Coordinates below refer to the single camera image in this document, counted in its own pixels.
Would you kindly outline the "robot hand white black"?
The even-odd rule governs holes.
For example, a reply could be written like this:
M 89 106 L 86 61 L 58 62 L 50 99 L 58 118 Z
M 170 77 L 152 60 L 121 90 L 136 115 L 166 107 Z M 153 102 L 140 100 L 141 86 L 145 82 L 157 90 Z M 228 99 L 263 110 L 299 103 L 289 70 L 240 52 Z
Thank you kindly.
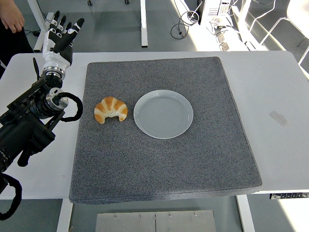
M 58 67 L 65 70 L 72 64 L 72 43 L 84 24 L 84 18 L 76 23 L 66 23 L 66 16 L 59 19 L 60 11 L 57 11 L 45 33 L 43 42 L 43 58 L 46 67 Z

